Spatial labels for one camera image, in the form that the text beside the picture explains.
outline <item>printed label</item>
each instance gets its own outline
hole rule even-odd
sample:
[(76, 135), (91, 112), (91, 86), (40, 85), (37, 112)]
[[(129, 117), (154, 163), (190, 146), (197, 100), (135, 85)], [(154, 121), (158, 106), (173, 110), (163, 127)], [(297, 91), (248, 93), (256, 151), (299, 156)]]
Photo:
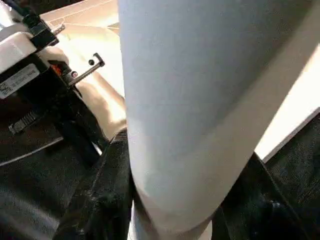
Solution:
[(10, 96), (39, 75), (40, 72), (36, 65), (33, 63), (29, 64), (15, 75), (0, 83), (0, 99)]

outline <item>black cable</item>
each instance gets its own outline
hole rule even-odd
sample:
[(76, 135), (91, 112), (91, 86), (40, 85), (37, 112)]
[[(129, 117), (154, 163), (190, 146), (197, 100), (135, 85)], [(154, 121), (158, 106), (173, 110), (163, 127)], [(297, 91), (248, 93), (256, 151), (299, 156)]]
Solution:
[(42, 150), (44, 150), (44, 149), (46, 149), (46, 148), (48, 148), (48, 147), (50, 147), (50, 146), (52, 146), (52, 145), (55, 145), (55, 144), (57, 144), (57, 143), (60, 143), (60, 142), (63, 141), (63, 140), (64, 140), (63, 137), (58, 137), (56, 140), (50, 142), (50, 143), (47, 144), (47, 145), (44, 145), (44, 146), (42, 146), (42, 147), (39, 147), (39, 148), (37, 148), (36, 150), (33, 150), (33, 151), (31, 151), (31, 152), (28, 152), (28, 153), (26, 153), (26, 154), (24, 154), (24, 155), (18, 156), (18, 157), (14, 158), (14, 159), (11, 159), (11, 160), (9, 160), (9, 161), (1, 162), (1, 163), (0, 163), (0, 167), (2, 167), (2, 166), (4, 166), (4, 165), (11, 164), (11, 163), (14, 163), (14, 162), (19, 161), (19, 160), (24, 159), (24, 158), (30, 157), (31, 155), (36, 154), (36, 153), (38, 153), (38, 152), (40, 152), (40, 151), (42, 151)]
[(27, 10), (25, 10), (23, 7), (19, 6), (15, 1), (13, 0), (2, 0), (5, 4), (7, 4), (9, 7), (11, 7), (13, 10), (15, 10), (18, 14), (20, 14), (22, 17), (25, 17), (29, 14)]

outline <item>white pipe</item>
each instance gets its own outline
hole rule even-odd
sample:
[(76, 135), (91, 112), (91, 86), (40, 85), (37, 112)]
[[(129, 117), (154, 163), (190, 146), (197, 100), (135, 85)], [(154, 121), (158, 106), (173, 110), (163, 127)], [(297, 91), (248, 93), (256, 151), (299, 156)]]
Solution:
[(319, 2), (284, 37), (309, 2), (119, 1), (132, 239), (199, 239), (319, 42)]

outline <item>black fabric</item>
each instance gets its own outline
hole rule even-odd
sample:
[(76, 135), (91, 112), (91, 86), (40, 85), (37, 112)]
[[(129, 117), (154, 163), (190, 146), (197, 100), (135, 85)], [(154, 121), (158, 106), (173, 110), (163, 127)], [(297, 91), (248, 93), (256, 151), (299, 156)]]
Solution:
[(27, 128), (22, 135), (12, 135), (8, 126), (31, 110), (31, 106), (17, 96), (0, 99), (0, 164), (29, 153), (61, 137), (46, 118)]
[(2, 166), (0, 232), (19, 240), (51, 240), (85, 172), (65, 142)]
[(231, 240), (311, 239), (256, 154), (221, 208)]
[(54, 239), (127, 240), (132, 192), (125, 130), (83, 177)]
[(267, 167), (313, 239), (320, 239), (320, 114), (282, 147)]
[(211, 240), (230, 240), (226, 218), (222, 207), (219, 207), (213, 215)]

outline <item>white surface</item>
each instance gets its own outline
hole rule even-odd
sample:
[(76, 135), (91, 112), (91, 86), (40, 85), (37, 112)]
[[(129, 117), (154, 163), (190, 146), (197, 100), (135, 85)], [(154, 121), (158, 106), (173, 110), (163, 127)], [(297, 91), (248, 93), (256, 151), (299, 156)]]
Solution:
[(274, 148), (320, 107), (319, 90), (320, 46), (315, 50), (255, 149), (264, 162), (273, 156)]
[(39, 75), (40, 72), (33, 63), (24, 67), (16, 74), (0, 83), (0, 99), (5, 99), (10, 96)]
[(63, 20), (67, 24), (106, 27), (118, 22), (116, 0), (85, 0), (41, 15), (55, 24)]
[[(216, 11), (225, 7), (214, 2)], [(134, 229), (144, 236), (137, 239), (198, 239), (181, 236), (206, 224), (298, 78), (320, 39), (320, 4), (258, 80), (241, 90), (237, 81), (248, 72), (235, 70), (254, 59), (240, 54), (223, 61), (225, 52), (249, 44), (221, 37), (230, 31), (219, 27), (229, 8), (219, 15), (212, 1), (201, 2), (201, 14), (194, 1), (119, 3), (130, 161), (147, 211), (136, 205)], [(214, 50), (206, 47), (211, 41)]]
[[(129, 231), (128, 231), (128, 238), (127, 240), (140, 240), (140, 239), (146, 239), (146, 240), (157, 240), (158, 238), (153, 236), (150, 238), (148, 234), (145, 233), (144, 230), (141, 229), (141, 224), (139, 223), (139, 218), (136, 217), (137, 212), (135, 211), (135, 204), (132, 205), (132, 213), (131, 213), (131, 222), (129, 225)], [(202, 229), (201, 232), (203, 232), (200, 237), (197, 240), (208, 240), (211, 239), (209, 236), (212, 236), (212, 223), (211, 221), (208, 221), (207, 227), (205, 229)]]
[(97, 72), (121, 95), (125, 95), (122, 56), (119, 36), (113, 31), (96, 26), (70, 25), (63, 31), (76, 53), (89, 59), (99, 53), (105, 66)]
[(5, 27), (13, 25), (9, 8), (3, 1), (0, 0), (0, 31)]
[[(63, 51), (63, 53), (67, 56), (67, 61), (71, 69), (77, 71), (80, 75), (90, 68), (88, 60), (90, 59), (90, 57), (92, 57), (95, 51), (90, 50), (90, 45), (88, 48), (86, 48), (86, 52), (79, 51), (79, 49), (81, 50), (83, 48), (80, 48), (81, 45), (77, 45), (73, 41), (76, 37), (79, 37), (79, 35), (69, 35), (68, 33), (69, 32), (66, 31), (65, 36), (59, 36), (60, 43), (57, 45), (57, 48), (59, 47), (60, 50)], [(104, 38), (104, 40), (105, 45), (108, 46), (108, 38)], [(113, 87), (117, 86), (118, 79), (116, 77), (111, 78), (110, 83), (114, 83), (114, 85), (112, 86), (111, 84), (109, 84), (108, 76), (112, 76), (112, 74), (114, 73), (112, 70), (108, 71), (108, 69), (110, 69), (111, 67), (111, 64), (108, 64), (110, 55), (109, 58), (104, 58), (104, 55), (102, 54), (104, 52), (103, 48), (97, 52), (101, 54), (102, 58), (105, 60), (106, 66), (104, 66), (102, 69), (99, 69), (100, 72), (94, 72), (93, 74), (86, 77), (84, 80), (79, 82), (76, 87), (81, 92), (82, 99), (85, 104), (95, 115), (100, 127), (103, 130), (104, 135), (108, 139), (112, 139), (115, 134), (119, 132), (120, 128), (123, 127), (124, 124), (126, 124), (125, 100)], [(50, 57), (61, 58), (63, 54), (60, 51), (57, 51), (57, 49), (55, 49), (54, 51), (52, 49), (50, 53), (47, 52), (43, 54), (43, 56), (47, 59), (49, 59)]]
[(0, 42), (0, 74), (37, 51), (29, 36), (29, 33), (17, 32)]

